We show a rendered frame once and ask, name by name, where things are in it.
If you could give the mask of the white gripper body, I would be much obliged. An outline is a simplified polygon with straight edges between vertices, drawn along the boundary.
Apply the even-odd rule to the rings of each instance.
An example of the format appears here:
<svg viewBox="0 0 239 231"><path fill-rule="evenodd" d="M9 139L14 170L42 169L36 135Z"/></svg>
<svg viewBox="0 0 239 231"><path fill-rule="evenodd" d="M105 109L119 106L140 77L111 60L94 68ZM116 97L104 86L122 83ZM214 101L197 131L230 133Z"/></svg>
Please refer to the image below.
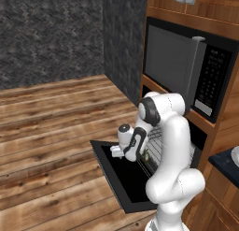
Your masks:
<svg viewBox="0 0 239 231"><path fill-rule="evenodd" d="M110 150L113 157L121 158L124 156L124 152L121 150L119 145L111 146Z"/></svg>

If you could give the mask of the black oven door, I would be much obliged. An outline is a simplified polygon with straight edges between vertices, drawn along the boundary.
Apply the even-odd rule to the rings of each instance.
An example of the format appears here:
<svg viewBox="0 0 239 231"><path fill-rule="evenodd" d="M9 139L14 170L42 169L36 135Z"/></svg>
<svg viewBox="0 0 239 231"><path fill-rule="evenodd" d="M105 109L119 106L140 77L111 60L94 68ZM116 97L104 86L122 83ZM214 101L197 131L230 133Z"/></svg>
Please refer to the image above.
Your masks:
<svg viewBox="0 0 239 231"><path fill-rule="evenodd" d="M95 157L105 178L126 213L155 210L146 195L146 182L151 177L148 168L139 162L130 162L125 157L113 157L110 148L116 142L91 140Z"/></svg>

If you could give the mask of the black built-in oven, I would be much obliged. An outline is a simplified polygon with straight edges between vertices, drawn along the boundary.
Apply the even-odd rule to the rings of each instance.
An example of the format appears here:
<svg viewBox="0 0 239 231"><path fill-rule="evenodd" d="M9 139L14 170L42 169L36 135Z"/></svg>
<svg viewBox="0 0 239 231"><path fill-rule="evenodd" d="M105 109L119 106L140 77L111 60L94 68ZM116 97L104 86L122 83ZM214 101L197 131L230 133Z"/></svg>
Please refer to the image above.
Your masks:
<svg viewBox="0 0 239 231"><path fill-rule="evenodd" d="M190 161L188 167L196 168L200 162L207 134L194 123L190 125Z"/></svg>

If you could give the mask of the grey microwave door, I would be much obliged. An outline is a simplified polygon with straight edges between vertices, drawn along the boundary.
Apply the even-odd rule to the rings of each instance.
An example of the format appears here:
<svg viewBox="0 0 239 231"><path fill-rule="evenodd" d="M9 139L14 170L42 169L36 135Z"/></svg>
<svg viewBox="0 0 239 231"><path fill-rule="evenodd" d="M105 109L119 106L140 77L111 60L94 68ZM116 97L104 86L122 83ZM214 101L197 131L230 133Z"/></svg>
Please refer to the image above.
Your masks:
<svg viewBox="0 0 239 231"><path fill-rule="evenodd" d="M170 93L181 94L185 101L187 66L192 37L181 36L152 25L148 28L144 72Z"/></svg>

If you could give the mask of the black microwave oven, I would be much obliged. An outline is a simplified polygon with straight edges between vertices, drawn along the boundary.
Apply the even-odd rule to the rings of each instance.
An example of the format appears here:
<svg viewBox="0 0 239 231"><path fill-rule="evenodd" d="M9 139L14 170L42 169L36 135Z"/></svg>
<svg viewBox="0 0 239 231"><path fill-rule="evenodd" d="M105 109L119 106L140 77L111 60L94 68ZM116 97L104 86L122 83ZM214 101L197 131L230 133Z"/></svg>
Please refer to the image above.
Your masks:
<svg viewBox="0 0 239 231"><path fill-rule="evenodd" d="M145 32L144 75L146 75L144 69L148 28L150 25L185 37L202 36L205 38L204 44L206 45L206 50L204 60L194 101L190 109L194 109L209 122L214 123L218 118L218 113L232 74L236 56L239 53L239 41L148 17Z"/></svg>

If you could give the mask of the wooden base cupboard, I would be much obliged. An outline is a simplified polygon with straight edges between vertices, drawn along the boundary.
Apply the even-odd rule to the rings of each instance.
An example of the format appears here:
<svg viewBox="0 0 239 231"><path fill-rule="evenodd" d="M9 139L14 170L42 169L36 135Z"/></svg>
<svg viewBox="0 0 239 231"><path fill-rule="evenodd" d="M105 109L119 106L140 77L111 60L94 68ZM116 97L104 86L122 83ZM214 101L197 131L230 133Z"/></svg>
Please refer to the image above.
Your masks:
<svg viewBox="0 0 239 231"><path fill-rule="evenodd" d="M239 231L239 188L210 163L204 175L206 186L184 214L190 231Z"/></svg>

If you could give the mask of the wooden appliance housing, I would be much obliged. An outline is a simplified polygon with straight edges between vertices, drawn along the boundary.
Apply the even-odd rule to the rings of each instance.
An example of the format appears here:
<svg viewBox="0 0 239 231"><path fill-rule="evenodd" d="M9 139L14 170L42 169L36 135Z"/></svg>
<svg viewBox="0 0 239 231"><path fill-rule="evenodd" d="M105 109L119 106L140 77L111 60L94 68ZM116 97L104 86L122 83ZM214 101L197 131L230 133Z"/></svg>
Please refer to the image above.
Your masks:
<svg viewBox="0 0 239 231"><path fill-rule="evenodd" d="M147 5L146 14L150 17L175 22L239 41L239 24L190 15L187 13L187 9L185 13L179 13L148 7ZM207 121L206 118L194 110L188 113L187 118L207 133L207 140L198 165L198 168L204 173L206 164L209 163L209 156L239 145L239 55L236 56L217 122L211 123ZM187 215L183 212L182 220L186 224L184 221L185 216Z"/></svg>

